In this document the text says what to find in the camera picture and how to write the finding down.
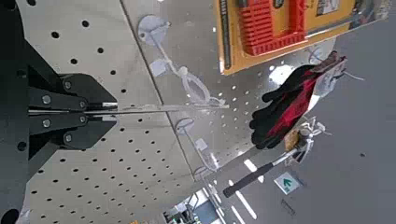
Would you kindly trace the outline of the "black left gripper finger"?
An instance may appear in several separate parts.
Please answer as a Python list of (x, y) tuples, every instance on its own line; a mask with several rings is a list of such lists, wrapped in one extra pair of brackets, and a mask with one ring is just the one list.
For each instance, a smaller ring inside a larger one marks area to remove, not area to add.
[(48, 143), (67, 149), (88, 149), (100, 141), (117, 122), (82, 113), (35, 115), (29, 118), (31, 146)]
[(94, 77), (87, 74), (33, 75), (29, 78), (29, 108), (60, 111), (104, 110), (117, 99)]

